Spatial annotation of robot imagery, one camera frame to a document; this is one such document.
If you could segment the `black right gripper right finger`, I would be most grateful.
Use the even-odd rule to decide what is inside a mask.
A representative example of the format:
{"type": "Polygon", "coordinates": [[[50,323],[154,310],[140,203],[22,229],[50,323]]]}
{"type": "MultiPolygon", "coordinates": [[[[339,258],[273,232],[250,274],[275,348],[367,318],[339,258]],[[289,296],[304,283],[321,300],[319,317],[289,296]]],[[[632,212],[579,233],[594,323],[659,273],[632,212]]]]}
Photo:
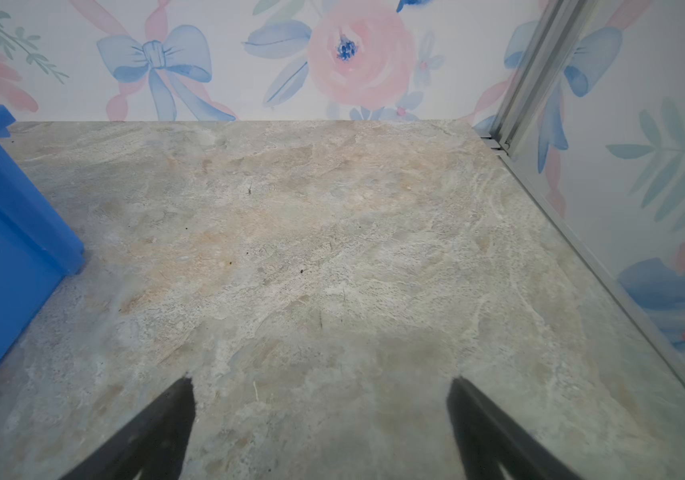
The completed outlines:
{"type": "Polygon", "coordinates": [[[453,379],[447,407],[466,478],[580,479],[468,379],[453,379]]]}

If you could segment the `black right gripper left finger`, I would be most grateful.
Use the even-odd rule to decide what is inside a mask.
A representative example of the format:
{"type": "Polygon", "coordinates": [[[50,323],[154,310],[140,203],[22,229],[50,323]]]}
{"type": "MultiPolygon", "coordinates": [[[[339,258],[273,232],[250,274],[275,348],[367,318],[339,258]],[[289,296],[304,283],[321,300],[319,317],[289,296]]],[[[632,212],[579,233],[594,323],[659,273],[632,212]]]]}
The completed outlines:
{"type": "Polygon", "coordinates": [[[182,377],[66,479],[178,479],[196,419],[192,378],[182,377]]]}

